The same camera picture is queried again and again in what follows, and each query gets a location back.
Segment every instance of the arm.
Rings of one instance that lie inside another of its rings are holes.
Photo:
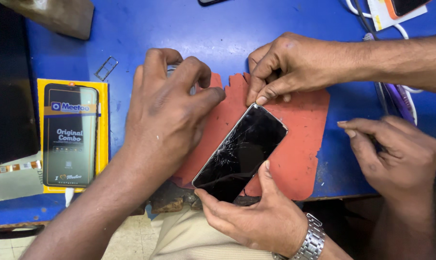
[[[436,37],[341,43],[284,33],[252,52],[248,66],[247,105],[264,104],[279,95],[289,101],[290,92],[350,81],[387,82],[436,92]]]
[[[436,259],[433,183],[436,139],[398,117],[338,122],[369,184],[385,199],[370,249],[374,259]],[[385,148],[376,152],[367,135]]]
[[[377,259],[436,260],[432,199],[384,204],[370,249]]]
[[[166,76],[167,64],[181,62]],[[100,259],[122,222],[181,165],[198,144],[206,115],[225,94],[208,87],[211,71],[195,57],[150,49],[133,80],[125,142],[88,189],[45,228],[22,259]]]
[[[203,189],[195,190],[202,200],[203,212],[210,226],[253,249],[293,257],[302,247],[307,234],[306,215],[284,196],[272,179],[269,161],[258,170],[261,201],[239,207],[218,201]],[[352,260],[327,235],[319,260]]]

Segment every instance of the wristwatch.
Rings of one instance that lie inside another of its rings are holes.
[[[300,250],[290,259],[273,252],[272,257],[274,260],[317,260],[324,248],[325,232],[321,221],[309,213],[306,213],[306,217],[308,222],[307,234]]]

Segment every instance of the sim card tray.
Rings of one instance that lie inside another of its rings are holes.
[[[115,61],[115,64],[112,64],[110,61],[111,61],[111,59],[113,59],[114,61]],[[104,81],[106,78],[107,78],[107,76],[109,76],[109,74],[114,70],[114,68],[117,66],[117,64],[118,64],[119,62],[114,58],[114,57],[112,57],[112,56],[109,56],[109,58],[99,67],[99,69],[98,69],[98,71],[96,71],[96,73],[95,73],[95,76],[96,77],[98,77],[98,79],[100,79],[101,81]],[[106,68],[106,64],[109,64],[110,66],[111,66],[111,68],[110,69],[108,69],[108,68]],[[106,74],[104,75],[104,77],[102,77],[101,78],[101,76],[99,75],[99,73],[100,73],[100,71],[102,70],[102,69],[105,69],[107,72],[106,72]]]

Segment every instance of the smartphone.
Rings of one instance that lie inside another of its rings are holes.
[[[192,185],[218,200],[232,203],[287,133],[280,120],[264,107],[252,104],[192,180]]]
[[[95,175],[99,93],[52,83],[44,96],[43,184],[84,188]]]
[[[396,20],[425,5],[429,1],[430,0],[385,0],[385,3],[390,17]]]

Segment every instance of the beige trousers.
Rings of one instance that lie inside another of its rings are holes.
[[[202,210],[185,207],[161,214],[152,225],[160,228],[150,260],[271,260],[268,251],[249,249],[209,226]]]

